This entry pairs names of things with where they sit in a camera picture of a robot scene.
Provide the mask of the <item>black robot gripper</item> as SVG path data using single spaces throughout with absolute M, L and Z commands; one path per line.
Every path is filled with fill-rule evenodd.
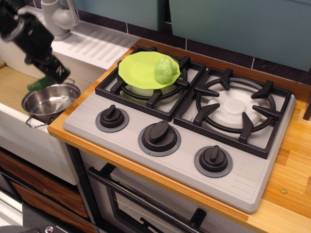
M 54 36 L 32 14 L 19 15 L 12 41 L 25 53 L 25 63 L 34 64 L 52 83 L 62 83 L 71 71 L 52 56 L 51 44 Z

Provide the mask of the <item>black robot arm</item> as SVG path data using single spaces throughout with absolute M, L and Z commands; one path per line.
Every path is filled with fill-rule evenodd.
M 70 75 L 52 54 L 54 36 L 35 15 L 19 14 L 8 0 L 0 2 L 0 37 L 15 43 L 25 53 L 24 62 L 34 65 L 55 83 L 62 83 Z

